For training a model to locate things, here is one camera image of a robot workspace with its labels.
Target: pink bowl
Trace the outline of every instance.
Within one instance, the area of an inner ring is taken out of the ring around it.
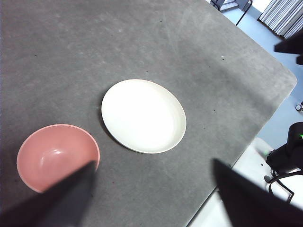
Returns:
[[[17,156],[17,169],[23,182],[36,192],[61,181],[90,161],[100,161],[95,139],[85,130],[68,124],[55,124],[31,134]]]

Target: white plate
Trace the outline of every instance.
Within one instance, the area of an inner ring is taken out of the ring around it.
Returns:
[[[101,112],[113,137],[141,153],[172,149],[186,129],[179,101],[165,88],[147,80],[129,79],[113,85],[103,98]]]

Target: light blue floor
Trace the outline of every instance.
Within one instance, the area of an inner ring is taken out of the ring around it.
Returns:
[[[295,63],[297,57],[295,54],[274,52],[274,45],[280,42],[280,39],[256,20],[259,16],[258,11],[254,8],[251,9],[250,15],[246,14],[238,27],[293,72],[298,80],[290,96],[280,105],[257,135],[272,147],[278,148],[286,143],[289,126],[295,122],[303,122],[303,112],[295,110],[295,105],[303,101],[303,66]],[[243,12],[239,9],[232,9],[223,14],[235,24]]]

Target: table surface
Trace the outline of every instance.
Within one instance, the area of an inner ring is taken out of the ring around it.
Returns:
[[[22,142],[66,123],[101,150],[83,226],[185,226],[214,188],[210,160],[234,163],[296,84],[206,1],[10,0],[1,19],[1,210],[34,194],[16,170]],[[174,149],[136,153],[106,131],[104,94],[133,78],[182,104]]]

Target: curtain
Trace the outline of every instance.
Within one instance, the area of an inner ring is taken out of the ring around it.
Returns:
[[[303,28],[303,0],[272,0],[259,20],[277,35],[291,37]]]

